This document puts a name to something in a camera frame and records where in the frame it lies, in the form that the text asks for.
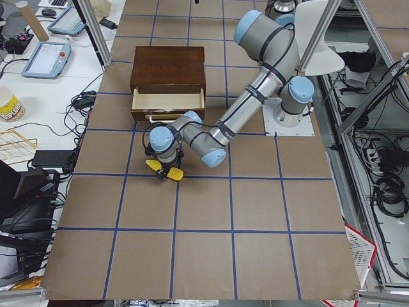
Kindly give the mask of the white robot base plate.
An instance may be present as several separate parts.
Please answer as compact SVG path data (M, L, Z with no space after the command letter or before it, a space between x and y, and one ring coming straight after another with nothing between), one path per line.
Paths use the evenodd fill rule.
M284 111L278 97L270 97L262 106L265 134L267 136L314 137L314 129L308 107L305 105L300 114L289 114Z

